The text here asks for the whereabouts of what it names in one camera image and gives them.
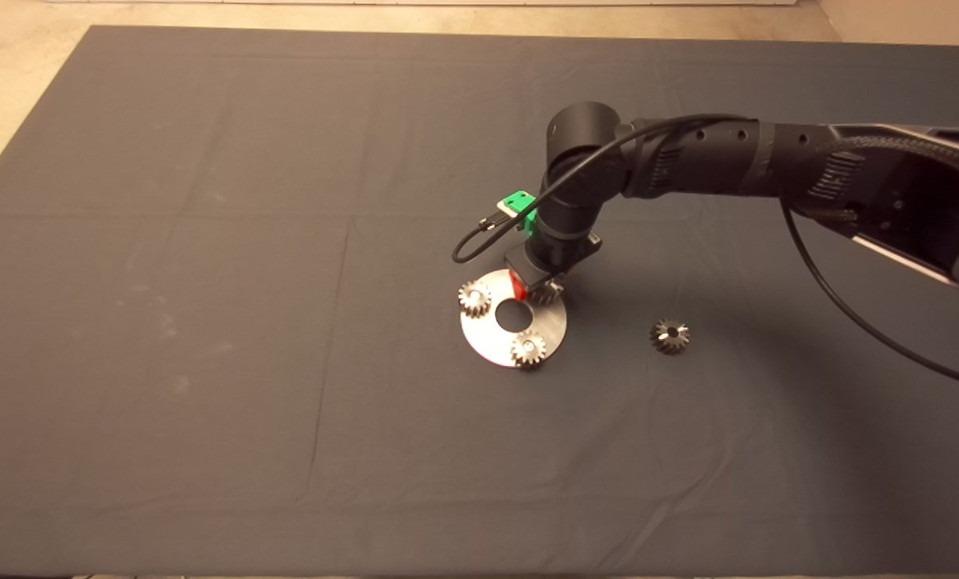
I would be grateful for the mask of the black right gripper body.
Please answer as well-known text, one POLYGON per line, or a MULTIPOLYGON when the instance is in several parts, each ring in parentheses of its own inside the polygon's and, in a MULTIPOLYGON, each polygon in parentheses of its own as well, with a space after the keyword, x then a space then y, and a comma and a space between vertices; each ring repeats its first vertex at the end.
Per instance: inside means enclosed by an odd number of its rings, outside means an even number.
POLYGON ((576 264, 592 257, 603 245, 594 233, 574 239, 559 239, 534 233, 527 241, 505 253, 505 264, 516 285, 525 293, 567 274, 576 264))

